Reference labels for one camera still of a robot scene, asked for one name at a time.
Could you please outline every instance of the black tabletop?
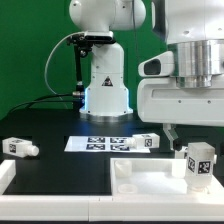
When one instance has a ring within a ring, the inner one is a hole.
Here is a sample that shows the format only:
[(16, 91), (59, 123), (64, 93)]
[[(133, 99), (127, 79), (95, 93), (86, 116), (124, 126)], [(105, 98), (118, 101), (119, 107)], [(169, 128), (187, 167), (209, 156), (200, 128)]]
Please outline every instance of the black tabletop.
[[(224, 133), (214, 127), (183, 125), (178, 125), (176, 131), (183, 145), (203, 141), (216, 148), (214, 174), (224, 183)], [(151, 153), (64, 152), (69, 136), (131, 137), (145, 133), (161, 137), (159, 149)], [(17, 110), (0, 121), (0, 137), (32, 140), (40, 149), (38, 157), (25, 159), (3, 154), (1, 150), (0, 160), (16, 159), (16, 178), (6, 195), (111, 195), (110, 158), (174, 156), (162, 125), (143, 123), (137, 115), (130, 121), (96, 123), (80, 119), (73, 110)]]

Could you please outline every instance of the green backdrop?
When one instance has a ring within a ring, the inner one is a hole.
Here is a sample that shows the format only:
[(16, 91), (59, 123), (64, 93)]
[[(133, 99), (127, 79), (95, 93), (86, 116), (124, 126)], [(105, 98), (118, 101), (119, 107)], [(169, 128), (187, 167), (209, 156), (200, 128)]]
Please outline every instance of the green backdrop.
[[(147, 18), (137, 30), (139, 59), (144, 61), (165, 45), (151, 31), (151, 4), (144, 1)], [(70, 0), (0, 0), (0, 118), (13, 106), (50, 94), (44, 67), (53, 47), (66, 35), (79, 31), (69, 17)], [(130, 106), (136, 109), (138, 60), (133, 31), (115, 32), (125, 51), (125, 85)], [(84, 83), (90, 82), (90, 57), (82, 60)], [(58, 93), (75, 89), (73, 47), (63, 44), (49, 67), (49, 83)], [(64, 108), (62, 104), (38, 107)]]

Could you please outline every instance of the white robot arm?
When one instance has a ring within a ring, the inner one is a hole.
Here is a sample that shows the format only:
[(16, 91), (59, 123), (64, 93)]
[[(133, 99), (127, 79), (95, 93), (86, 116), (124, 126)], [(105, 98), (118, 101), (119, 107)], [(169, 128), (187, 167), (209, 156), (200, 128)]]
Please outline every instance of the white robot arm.
[(93, 43), (91, 83), (85, 91), (81, 117), (110, 122), (129, 118), (133, 110), (129, 108), (128, 89), (123, 84), (124, 52), (114, 43), (110, 30), (133, 29), (134, 24), (139, 27), (146, 14), (143, 2), (72, 0), (69, 11), (72, 21), (84, 31), (83, 38)]
[(145, 122), (224, 126), (224, 0), (152, 0), (168, 51), (139, 66)]

